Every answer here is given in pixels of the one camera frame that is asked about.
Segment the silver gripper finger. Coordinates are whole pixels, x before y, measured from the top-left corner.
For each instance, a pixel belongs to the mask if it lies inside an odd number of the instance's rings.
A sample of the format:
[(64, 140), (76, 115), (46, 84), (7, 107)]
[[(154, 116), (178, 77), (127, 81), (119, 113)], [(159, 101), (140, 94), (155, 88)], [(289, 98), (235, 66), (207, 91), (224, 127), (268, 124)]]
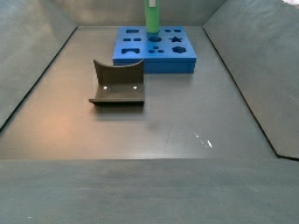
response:
[(155, 7), (156, 6), (156, 0), (150, 0), (148, 3), (150, 3), (150, 7)]

